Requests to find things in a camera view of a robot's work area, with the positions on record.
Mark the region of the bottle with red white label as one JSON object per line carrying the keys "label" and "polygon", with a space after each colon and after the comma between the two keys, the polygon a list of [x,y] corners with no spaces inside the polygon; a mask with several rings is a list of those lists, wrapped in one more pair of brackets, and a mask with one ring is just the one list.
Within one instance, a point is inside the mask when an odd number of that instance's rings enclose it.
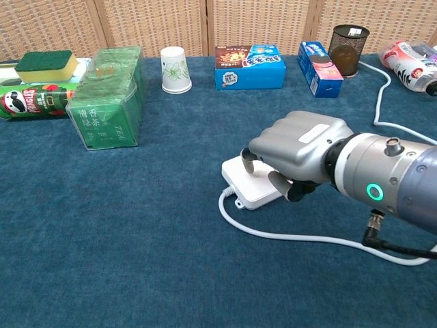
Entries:
{"label": "bottle with red white label", "polygon": [[437,64],[414,58],[410,42],[398,40],[386,44],[379,52],[380,61],[409,90],[437,96]]}

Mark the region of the green Pringles can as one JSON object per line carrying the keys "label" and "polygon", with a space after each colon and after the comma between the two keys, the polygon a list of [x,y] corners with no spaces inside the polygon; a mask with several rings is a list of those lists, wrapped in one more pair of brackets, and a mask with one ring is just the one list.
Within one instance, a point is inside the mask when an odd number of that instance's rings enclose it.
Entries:
{"label": "green Pringles can", "polygon": [[77,83],[37,83],[0,87],[0,118],[42,118],[66,115]]}

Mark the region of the green and yellow sponge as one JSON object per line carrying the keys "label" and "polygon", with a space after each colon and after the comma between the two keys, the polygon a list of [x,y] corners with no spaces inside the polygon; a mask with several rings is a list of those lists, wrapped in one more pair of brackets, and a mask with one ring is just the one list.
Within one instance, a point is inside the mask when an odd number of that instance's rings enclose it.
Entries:
{"label": "green and yellow sponge", "polygon": [[15,66],[24,83],[67,81],[78,66],[71,50],[31,51],[23,55]]}

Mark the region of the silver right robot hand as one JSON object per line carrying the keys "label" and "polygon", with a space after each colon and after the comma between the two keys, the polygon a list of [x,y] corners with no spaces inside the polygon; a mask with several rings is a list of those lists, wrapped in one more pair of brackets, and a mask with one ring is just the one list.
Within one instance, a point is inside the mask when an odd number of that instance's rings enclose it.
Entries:
{"label": "silver right robot hand", "polygon": [[351,135],[352,130],[340,118],[292,111],[252,139],[240,158],[248,174],[254,173],[256,160],[271,166],[271,184],[286,200],[298,202],[330,181],[326,154]]}

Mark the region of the blue table cloth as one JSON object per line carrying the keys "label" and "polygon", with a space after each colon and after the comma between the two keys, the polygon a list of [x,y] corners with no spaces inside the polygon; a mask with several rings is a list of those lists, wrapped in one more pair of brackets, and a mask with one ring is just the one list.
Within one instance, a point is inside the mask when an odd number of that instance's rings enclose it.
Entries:
{"label": "blue table cloth", "polygon": [[293,110],[373,125],[376,54],[335,99],[314,98],[296,59],[279,90],[147,82],[139,145],[88,151],[69,119],[0,119],[0,328],[437,328],[437,261],[399,266],[324,243],[274,241],[218,208],[223,161]]}

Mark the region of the black mesh pen holder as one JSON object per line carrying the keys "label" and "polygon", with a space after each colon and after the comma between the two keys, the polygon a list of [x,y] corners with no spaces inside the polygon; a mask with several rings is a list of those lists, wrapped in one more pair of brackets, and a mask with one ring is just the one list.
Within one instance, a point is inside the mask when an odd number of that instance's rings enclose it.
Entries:
{"label": "black mesh pen holder", "polygon": [[356,75],[368,36],[369,30],[359,25],[343,24],[334,27],[328,55],[342,77]]}

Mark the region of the green tea box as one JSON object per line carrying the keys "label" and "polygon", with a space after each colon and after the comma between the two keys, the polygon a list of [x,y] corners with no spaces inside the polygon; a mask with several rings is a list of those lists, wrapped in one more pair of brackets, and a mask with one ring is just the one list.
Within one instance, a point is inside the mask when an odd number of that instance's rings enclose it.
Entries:
{"label": "green tea box", "polygon": [[140,46],[100,49],[66,111],[87,150],[135,147],[145,82]]}

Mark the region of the clear bottle with purple label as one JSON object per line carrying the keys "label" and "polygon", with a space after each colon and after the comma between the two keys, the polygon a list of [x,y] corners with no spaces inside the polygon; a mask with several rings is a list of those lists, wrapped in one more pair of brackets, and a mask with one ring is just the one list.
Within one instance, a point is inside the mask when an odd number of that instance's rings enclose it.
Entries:
{"label": "clear bottle with purple label", "polygon": [[437,50],[422,41],[412,41],[410,46],[413,51],[413,57],[420,60],[428,60],[437,64]]}

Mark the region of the white paper cup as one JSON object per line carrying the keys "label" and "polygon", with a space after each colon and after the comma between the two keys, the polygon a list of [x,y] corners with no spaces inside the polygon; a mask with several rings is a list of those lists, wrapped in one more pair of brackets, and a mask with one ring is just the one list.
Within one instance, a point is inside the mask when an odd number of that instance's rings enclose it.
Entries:
{"label": "white paper cup", "polygon": [[185,51],[180,46],[168,46],[160,51],[162,89],[169,94],[182,94],[192,88]]}

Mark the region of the blue Oreo box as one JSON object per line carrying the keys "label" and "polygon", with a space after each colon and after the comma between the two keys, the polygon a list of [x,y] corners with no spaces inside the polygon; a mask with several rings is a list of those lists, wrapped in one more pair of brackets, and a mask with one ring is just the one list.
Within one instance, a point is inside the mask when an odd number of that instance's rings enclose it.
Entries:
{"label": "blue Oreo box", "polygon": [[320,42],[301,42],[297,62],[315,98],[338,97],[343,77]]}

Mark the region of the blue cookie box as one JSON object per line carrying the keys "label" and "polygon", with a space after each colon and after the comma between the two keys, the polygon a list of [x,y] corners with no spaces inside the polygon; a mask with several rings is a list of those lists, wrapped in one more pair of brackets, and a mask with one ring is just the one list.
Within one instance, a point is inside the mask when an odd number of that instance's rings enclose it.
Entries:
{"label": "blue cookie box", "polygon": [[286,65],[274,44],[214,48],[217,90],[262,90],[283,87]]}

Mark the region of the wicker folding screen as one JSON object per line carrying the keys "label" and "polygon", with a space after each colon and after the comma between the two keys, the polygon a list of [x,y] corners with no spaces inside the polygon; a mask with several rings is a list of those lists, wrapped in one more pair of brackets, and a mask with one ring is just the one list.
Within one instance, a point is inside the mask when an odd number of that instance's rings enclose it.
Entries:
{"label": "wicker folding screen", "polygon": [[302,41],[328,46],[340,24],[368,28],[366,53],[400,38],[437,44],[437,0],[0,0],[0,61],[29,51],[78,57],[139,45],[189,56],[214,47],[271,43],[294,55]]}

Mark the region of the white power strip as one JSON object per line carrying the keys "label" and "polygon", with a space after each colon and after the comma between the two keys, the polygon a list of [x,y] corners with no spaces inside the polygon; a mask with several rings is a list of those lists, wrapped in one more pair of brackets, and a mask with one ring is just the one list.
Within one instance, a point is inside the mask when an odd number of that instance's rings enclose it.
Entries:
{"label": "white power strip", "polygon": [[253,161],[254,172],[248,174],[240,156],[224,161],[221,174],[237,196],[235,201],[239,209],[255,210],[281,197],[268,179],[273,170],[261,161]]}

